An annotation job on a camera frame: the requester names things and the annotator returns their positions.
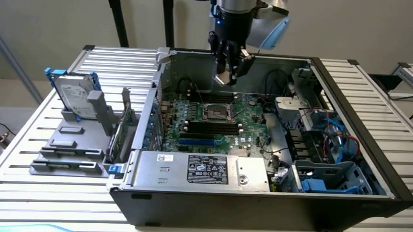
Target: aluminum grating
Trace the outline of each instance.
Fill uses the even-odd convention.
[[[133,88],[134,107],[139,109],[142,108],[139,107],[139,100],[145,97],[147,91],[142,86],[150,82],[146,77],[150,71],[143,71],[147,70],[145,64],[146,60],[154,61],[154,57],[155,50],[96,47],[92,52],[82,53],[74,63],[72,71],[90,72],[91,67],[100,68],[98,74],[102,80],[102,88],[113,107],[122,101],[122,96],[118,94],[123,86],[121,81],[127,81]],[[334,73],[334,78],[349,78],[349,82],[354,79],[362,79],[354,75],[356,72],[352,70],[348,61],[332,59],[322,61],[330,72]],[[121,67],[127,67],[129,71],[122,72]],[[357,99],[352,99],[353,104],[358,103],[357,105],[360,105],[357,114],[361,120],[370,127],[380,126],[383,123],[392,123],[389,125],[400,128],[401,120],[393,113],[376,112],[370,108],[362,110],[362,106],[369,105],[369,100],[374,99],[374,102],[377,102],[380,97],[373,90],[368,89],[370,88],[369,85],[358,86],[364,86],[365,90],[342,89],[342,92],[346,97],[362,100],[357,102]],[[383,104],[373,104],[373,106],[387,107]],[[121,210],[113,202],[106,190],[107,179],[42,176],[28,173],[30,163],[38,157],[38,151],[46,145],[46,141],[60,123],[60,108],[62,103],[52,91],[0,156],[0,226],[55,224],[72,231],[82,232],[139,231],[139,228],[127,224]],[[411,144],[412,133],[404,130],[392,130],[392,126],[389,130],[370,129],[376,139],[388,142],[381,145],[392,146],[393,142]],[[413,190],[413,166],[408,165],[409,163],[413,164],[412,151],[387,151],[385,154],[401,173],[409,189]],[[348,231],[411,232],[412,229],[413,210],[405,210],[391,218],[370,218]],[[194,229],[157,228],[157,231],[185,232],[194,231]]]

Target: blue tab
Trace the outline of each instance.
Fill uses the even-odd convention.
[[[325,187],[324,180],[318,179],[305,179],[302,182],[302,189],[306,192],[326,192],[328,189]]]
[[[119,175],[119,174],[121,174],[121,170],[122,170],[122,167],[121,167],[121,166],[118,166],[118,165],[111,165],[111,166],[110,166],[109,173],[110,173],[110,175]]]
[[[55,75],[66,75],[67,74],[67,70],[56,69],[56,70],[52,71],[52,74],[55,74]]]

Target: power supply label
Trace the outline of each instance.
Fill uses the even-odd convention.
[[[227,185],[225,156],[189,156],[187,181],[193,184]]]

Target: metal slat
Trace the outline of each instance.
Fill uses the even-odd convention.
[[[64,222],[118,222],[126,223],[122,213],[0,211],[2,221],[64,221]]]
[[[393,141],[393,142],[397,142],[397,141],[403,141],[403,142],[413,142],[413,137],[412,136],[399,136],[399,137],[395,137],[395,136],[391,136],[391,135],[373,135],[373,138],[378,141]]]
[[[2,191],[0,201],[48,201],[48,202],[87,202],[111,203],[110,194],[64,193],[64,192],[16,192]]]
[[[349,61],[348,60],[345,60],[345,59],[321,59],[321,61],[322,61],[322,63],[325,63],[325,62],[340,62],[340,63],[346,63],[346,64],[349,64]]]
[[[109,180],[92,177],[71,177],[71,176],[46,176],[46,175],[0,175],[0,181],[14,184],[71,184],[71,185],[105,185]]]
[[[397,153],[397,152],[385,152],[385,155],[391,162],[393,163],[411,163],[413,164],[413,153]]]
[[[393,228],[393,231],[399,231],[399,228],[413,228],[413,220],[411,217],[373,217],[357,224],[357,227]]]
[[[341,72],[341,73],[356,73],[353,67],[336,67],[336,66],[326,66],[329,72]]]
[[[137,232],[141,231],[130,224],[122,223],[87,223],[87,222],[0,222],[0,226],[15,226],[15,225],[38,225],[38,224],[52,224],[71,231],[78,232]],[[193,229],[166,229],[170,232],[190,232]],[[211,230],[197,230],[198,232],[211,232]]]
[[[51,185],[51,184],[2,184],[0,191],[30,191],[30,192],[78,192],[78,193],[107,193],[106,186],[86,185]]]
[[[372,91],[357,91],[357,90],[342,90],[345,97],[358,97],[358,98],[380,98],[378,95]]]
[[[348,78],[353,78],[353,79],[362,79],[361,74],[356,73],[356,72],[329,72],[332,77],[348,77]]]
[[[362,121],[400,122],[399,117],[393,113],[391,114],[384,114],[381,112],[377,113],[356,112],[356,113]]]
[[[337,84],[368,85],[362,79],[350,79],[345,77],[333,77]]]
[[[369,129],[369,130],[380,130],[380,131],[408,131],[408,129],[405,128],[405,127],[393,127],[393,126],[389,126],[389,125],[383,125],[383,126],[380,126],[380,125],[366,125],[365,124],[365,126],[366,126],[366,128]]]
[[[353,104],[352,107],[357,113],[392,113],[392,110],[385,106]]]
[[[325,67],[352,67],[352,65],[345,61],[324,61]]]
[[[405,178],[413,178],[413,169],[409,164],[395,164],[393,165],[399,175]]]
[[[121,213],[115,203],[60,203],[60,202],[2,202],[0,211],[74,211],[74,212],[107,212]]]
[[[411,152],[413,151],[413,143],[385,142],[377,141],[377,144],[384,152]]]
[[[366,86],[365,85],[352,85],[352,84],[337,84],[340,89],[344,90],[362,90],[362,91],[370,91],[372,90],[366,90]]]

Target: cable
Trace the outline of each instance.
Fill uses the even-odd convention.
[[[341,136],[344,138],[349,138],[356,142],[356,144],[357,144],[356,155],[357,155],[360,153],[360,141],[358,141],[358,139],[349,134],[346,134],[346,135],[338,134],[338,136]]]
[[[14,136],[16,136],[16,133],[12,132],[12,130],[8,128],[7,125],[4,125],[3,123],[0,123],[0,125],[4,126],[4,127],[7,128],[7,130],[11,132],[11,134],[12,134]]]
[[[300,118],[297,119],[296,126],[294,126],[296,129],[297,129],[297,126],[298,126],[298,123],[300,123],[300,119],[302,119],[302,117],[304,117],[309,112],[313,112],[313,111],[314,111],[314,109],[309,109],[309,111],[305,112],[304,115],[300,116]]]
[[[281,70],[281,69],[273,69],[273,70],[270,70],[270,71],[266,73],[266,75],[265,75],[265,83],[264,83],[264,97],[265,97],[265,98],[269,98],[269,97],[272,96],[272,90],[273,90],[273,89],[270,89],[270,94],[269,94],[269,96],[266,96],[266,89],[268,89],[266,87],[268,87],[269,76],[270,76],[270,74],[272,74],[273,72],[282,72],[284,75],[285,75],[285,77],[286,77],[286,80],[289,79],[289,75],[288,75],[288,74],[285,73],[285,71]],[[282,90],[281,90],[281,86],[280,86],[280,83],[278,83],[277,79],[274,79],[274,82],[277,83],[278,91],[280,91],[280,93],[281,93]]]
[[[284,150],[286,150],[286,149],[290,149],[289,147],[285,147],[285,148],[282,148],[282,149],[280,149],[280,150],[277,150],[277,151],[268,151],[268,150],[265,150],[265,148],[264,148],[264,144],[266,143],[266,141],[270,139],[270,136],[268,137],[268,139],[264,141],[264,143],[261,144],[261,150],[265,152],[265,153],[270,153],[270,154],[274,154],[274,153],[277,153],[277,152],[281,152],[281,151],[284,151]]]
[[[175,90],[177,93],[181,92],[179,87],[181,87],[181,82],[182,82],[183,80],[187,80],[189,83],[190,83],[190,85],[193,84],[193,80],[191,80],[191,78],[190,78],[189,76],[181,77],[179,80],[178,80],[178,83],[177,83],[177,90]]]

